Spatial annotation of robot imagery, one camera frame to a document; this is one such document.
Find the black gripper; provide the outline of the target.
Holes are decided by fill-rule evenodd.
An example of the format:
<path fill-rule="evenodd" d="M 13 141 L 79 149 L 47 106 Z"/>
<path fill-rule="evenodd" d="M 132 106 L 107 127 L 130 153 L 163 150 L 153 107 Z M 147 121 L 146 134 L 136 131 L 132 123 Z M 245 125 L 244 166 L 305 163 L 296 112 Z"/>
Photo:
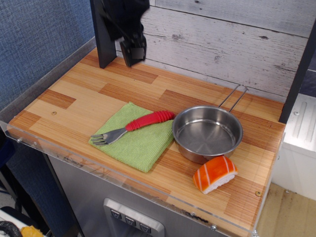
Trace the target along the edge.
<path fill-rule="evenodd" d="M 142 15 L 150 8 L 148 0 L 103 0 L 100 14 L 112 41 L 120 42 L 126 66 L 146 59 L 147 41 L 143 35 Z"/>

